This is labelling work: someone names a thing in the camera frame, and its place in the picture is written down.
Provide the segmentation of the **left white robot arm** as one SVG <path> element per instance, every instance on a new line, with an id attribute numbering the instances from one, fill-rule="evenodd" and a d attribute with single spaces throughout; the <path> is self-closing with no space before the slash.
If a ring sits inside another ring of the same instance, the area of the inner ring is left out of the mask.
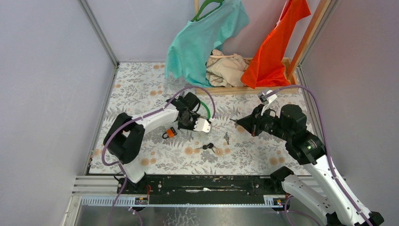
<path id="1" fill-rule="evenodd" d="M 191 92 L 168 99 L 167 103 L 166 108 L 147 112 L 144 116 L 119 114 L 103 140 L 105 149 L 118 159 L 123 174 L 128 178 L 128 188 L 136 194 L 146 187 L 145 170 L 137 158 L 144 136 L 172 122 L 177 123 L 178 129 L 194 131 L 200 118 L 200 99 Z"/>

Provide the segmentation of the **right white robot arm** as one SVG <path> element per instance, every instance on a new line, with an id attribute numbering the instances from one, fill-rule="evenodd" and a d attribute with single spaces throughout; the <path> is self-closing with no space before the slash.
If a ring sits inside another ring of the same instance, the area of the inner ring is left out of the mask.
<path id="1" fill-rule="evenodd" d="M 271 174 L 270 188 L 276 194 L 286 192 L 309 208 L 326 226 L 379 226 L 384 218 L 370 211 L 351 191 L 328 157 L 323 142 L 306 126 L 307 117 L 298 105 L 284 105 L 280 115 L 257 106 L 250 115 L 235 120 L 252 136 L 267 132 L 286 142 L 289 155 L 308 171 L 323 195 L 308 187 L 288 167 Z"/>

